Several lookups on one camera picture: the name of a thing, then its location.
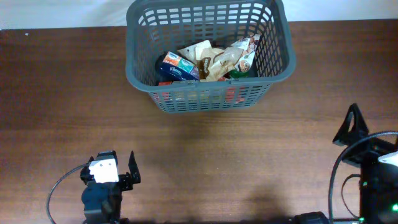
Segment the tissue pocket pack bundle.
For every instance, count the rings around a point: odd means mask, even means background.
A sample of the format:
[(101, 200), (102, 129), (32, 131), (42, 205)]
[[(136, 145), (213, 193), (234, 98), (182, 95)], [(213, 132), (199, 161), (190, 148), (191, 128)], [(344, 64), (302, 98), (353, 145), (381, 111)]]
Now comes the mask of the tissue pocket pack bundle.
[(167, 52), (161, 57), (158, 71), (170, 81), (200, 79), (197, 66), (173, 52)]

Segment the green lid jar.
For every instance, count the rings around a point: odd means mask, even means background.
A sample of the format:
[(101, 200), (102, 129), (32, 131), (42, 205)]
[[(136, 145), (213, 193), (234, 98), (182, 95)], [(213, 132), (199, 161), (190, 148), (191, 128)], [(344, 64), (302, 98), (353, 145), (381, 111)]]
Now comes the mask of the green lid jar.
[(231, 70), (228, 72), (229, 76), (233, 79), (247, 78), (249, 72), (239, 72), (238, 70)]

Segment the brown snack bag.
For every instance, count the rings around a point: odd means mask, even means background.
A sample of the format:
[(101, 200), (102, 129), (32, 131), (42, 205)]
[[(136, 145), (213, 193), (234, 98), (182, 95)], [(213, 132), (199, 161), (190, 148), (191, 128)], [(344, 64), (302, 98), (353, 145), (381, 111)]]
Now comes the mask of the brown snack bag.
[(254, 34), (237, 40), (226, 49), (204, 49), (197, 61), (200, 80), (215, 82), (231, 70), (248, 72), (254, 61), (261, 35)]
[(203, 50), (210, 48), (211, 48), (210, 41), (204, 40), (189, 47), (185, 47), (184, 49), (179, 49), (177, 50), (177, 53), (180, 54), (185, 59), (193, 62), (194, 64), (197, 64), (197, 61), (201, 58)]

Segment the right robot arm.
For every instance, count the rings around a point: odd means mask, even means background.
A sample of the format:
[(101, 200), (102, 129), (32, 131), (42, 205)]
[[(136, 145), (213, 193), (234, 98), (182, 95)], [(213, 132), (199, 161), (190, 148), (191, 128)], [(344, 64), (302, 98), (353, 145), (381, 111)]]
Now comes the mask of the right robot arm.
[(333, 144), (345, 149), (337, 157), (328, 187), (328, 214), (311, 212), (296, 215), (291, 223), (335, 223), (333, 191), (338, 166), (344, 162), (360, 169), (345, 178), (359, 179), (359, 215), (348, 223), (397, 223), (397, 143), (381, 139), (397, 136), (397, 131), (371, 134), (359, 106), (349, 106), (345, 119), (333, 138)]

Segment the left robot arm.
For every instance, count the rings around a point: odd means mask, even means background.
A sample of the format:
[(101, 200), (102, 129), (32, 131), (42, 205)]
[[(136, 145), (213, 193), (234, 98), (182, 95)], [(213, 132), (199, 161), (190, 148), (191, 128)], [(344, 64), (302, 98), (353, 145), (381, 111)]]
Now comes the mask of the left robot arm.
[(100, 152), (91, 157), (80, 172), (80, 179), (86, 188), (81, 195), (84, 204), (85, 223), (127, 224), (128, 218), (121, 217), (122, 193), (141, 183), (141, 175), (131, 152), (129, 172), (118, 173), (118, 158), (115, 151)]

